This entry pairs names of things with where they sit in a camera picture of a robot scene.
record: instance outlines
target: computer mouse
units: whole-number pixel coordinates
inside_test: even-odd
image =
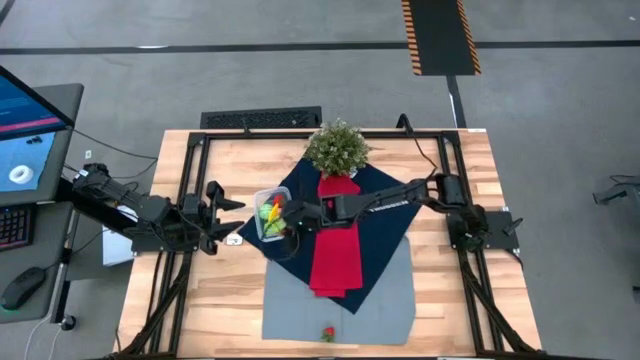
[[[5,310],[17,310],[42,286],[47,273],[39,268],[32,267],[18,275],[2,293],[0,306]]]

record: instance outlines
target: keyboard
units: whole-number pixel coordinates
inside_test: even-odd
[[[0,251],[31,244],[35,212],[35,205],[0,208]]]
[[[200,119],[201,129],[317,128],[320,124],[322,124],[322,110],[319,106],[205,112]]]

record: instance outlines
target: clear plastic container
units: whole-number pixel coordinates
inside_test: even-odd
[[[262,239],[262,242],[272,242],[284,239],[284,236],[279,232],[279,230],[281,230],[280,228],[283,228],[284,220],[282,220],[278,215],[275,215],[275,218],[272,219],[271,223],[269,223],[268,214],[270,214],[271,210],[276,206],[276,201],[278,201],[277,206],[281,212],[289,200],[291,200],[291,193],[289,192],[289,189],[284,186],[261,190],[253,196],[256,231],[258,232],[258,238]]]

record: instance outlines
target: gray floor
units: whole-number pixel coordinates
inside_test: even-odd
[[[640,38],[634,0],[465,1],[477,41]],[[17,0],[0,47],[201,45],[403,40],[400,1],[169,1],[55,3]],[[406,51],[2,56],[32,86],[81,82],[78,128],[125,149],[157,153],[168,128],[196,128],[202,111],[320,105],[326,119],[363,126],[453,126],[441,77],[415,77]],[[638,174],[640,48],[479,50],[483,75],[458,78],[469,127],[486,127],[519,229],[525,275],[544,348],[551,353],[635,359],[640,353],[638,209],[596,207],[608,175]],[[74,137],[117,175],[145,161]],[[149,188],[151,174],[139,180]],[[128,266],[80,272],[69,310],[77,331],[54,359],[102,356],[113,344]],[[36,322],[0,326],[0,358],[21,359]],[[35,335],[46,359],[56,328]]]

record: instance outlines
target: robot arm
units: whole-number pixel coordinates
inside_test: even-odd
[[[350,227],[367,214],[417,203],[439,213],[459,215],[465,227],[465,242],[481,244],[488,235],[485,211],[482,206],[468,204],[465,200],[460,177],[435,175],[437,198],[429,196],[429,180],[415,179],[372,194],[323,197],[319,204],[290,201],[283,209],[282,217],[294,230],[318,231]]]
[[[207,184],[207,206],[196,194],[187,194],[177,205],[169,198],[145,196],[132,191],[109,176],[104,164],[89,164],[73,180],[73,190],[85,197],[115,201],[134,210],[138,216],[135,228],[125,229],[133,240],[132,251],[194,251],[217,253],[217,244],[244,222],[220,223],[217,209],[238,209],[244,203],[224,198],[224,189],[215,181]]]

